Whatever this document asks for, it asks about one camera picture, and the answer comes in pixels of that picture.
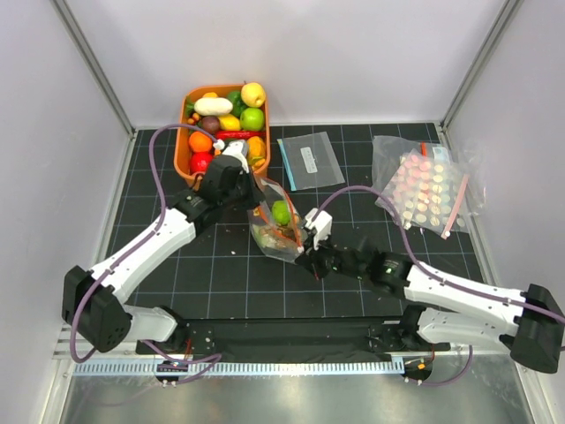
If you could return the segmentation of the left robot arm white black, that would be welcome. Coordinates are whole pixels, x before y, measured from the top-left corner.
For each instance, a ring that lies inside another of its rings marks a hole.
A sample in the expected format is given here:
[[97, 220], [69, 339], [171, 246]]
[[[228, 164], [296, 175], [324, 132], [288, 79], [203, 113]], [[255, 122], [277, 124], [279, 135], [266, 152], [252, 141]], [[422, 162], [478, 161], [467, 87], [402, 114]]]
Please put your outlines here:
[[89, 270], [79, 266], [64, 277], [62, 317], [72, 335], [97, 352], [126, 341], [150, 340], [165, 352], [184, 349], [185, 321], [169, 307], [132, 307], [127, 300], [158, 266], [192, 243], [234, 207], [253, 209], [260, 190], [245, 157], [223, 153], [213, 159], [198, 190], [183, 190], [176, 201], [121, 250]]

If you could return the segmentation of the orange zipper clear bag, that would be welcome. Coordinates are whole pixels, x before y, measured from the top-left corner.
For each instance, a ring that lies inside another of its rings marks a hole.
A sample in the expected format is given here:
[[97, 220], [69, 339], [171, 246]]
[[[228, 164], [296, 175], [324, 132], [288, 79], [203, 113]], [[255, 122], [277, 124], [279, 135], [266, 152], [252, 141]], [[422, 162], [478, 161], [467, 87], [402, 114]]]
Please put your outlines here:
[[[252, 234], [252, 226], [264, 226], [269, 225], [272, 227], [287, 227], [291, 228], [297, 237], [298, 246], [294, 248], [284, 248], [284, 249], [273, 249], [268, 247], [259, 247], [262, 253], [267, 257], [272, 259], [277, 259], [279, 261], [285, 261], [288, 263], [293, 263], [298, 256], [304, 252], [303, 241], [305, 238], [305, 233], [301, 229], [302, 217], [298, 213], [298, 210], [292, 203], [290, 196], [283, 190], [283, 188], [276, 183], [274, 180], [269, 178], [263, 178], [256, 176], [256, 181], [264, 193], [265, 200], [255, 209], [248, 211], [248, 219]], [[286, 201], [291, 213], [290, 223], [286, 226], [280, 226], [275, 223], [275, 220], [271, 213], [271, 208], [275, 201]]]

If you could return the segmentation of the brown toy longan bunch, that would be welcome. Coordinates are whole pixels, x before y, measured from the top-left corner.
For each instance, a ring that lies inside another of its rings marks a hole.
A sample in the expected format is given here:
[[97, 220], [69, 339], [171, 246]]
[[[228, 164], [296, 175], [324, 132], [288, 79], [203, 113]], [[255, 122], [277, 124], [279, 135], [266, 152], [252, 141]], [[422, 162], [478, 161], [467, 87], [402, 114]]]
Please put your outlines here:
[[253, 225], [252, 234], [259, 247], [284, 249], [298, 246], [297, 237], [291, 228]]

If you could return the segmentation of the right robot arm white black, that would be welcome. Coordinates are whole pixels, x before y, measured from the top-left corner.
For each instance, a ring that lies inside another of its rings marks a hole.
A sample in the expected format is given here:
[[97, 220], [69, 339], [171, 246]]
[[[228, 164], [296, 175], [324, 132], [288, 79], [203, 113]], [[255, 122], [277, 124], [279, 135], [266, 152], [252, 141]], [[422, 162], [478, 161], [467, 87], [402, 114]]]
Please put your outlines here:
[[564, 336], [564, 314], [552, 293], [530, 284], [507, 289], [450, 275], [422, 261], [377, 250], [309, 248], [296, 264], [318, 279], [334, 272], [355, 278], [373, 292], [417, 303], [397, 331], [400, 344], [459, 344], [504, 352], [531, 370], [557, 372]]

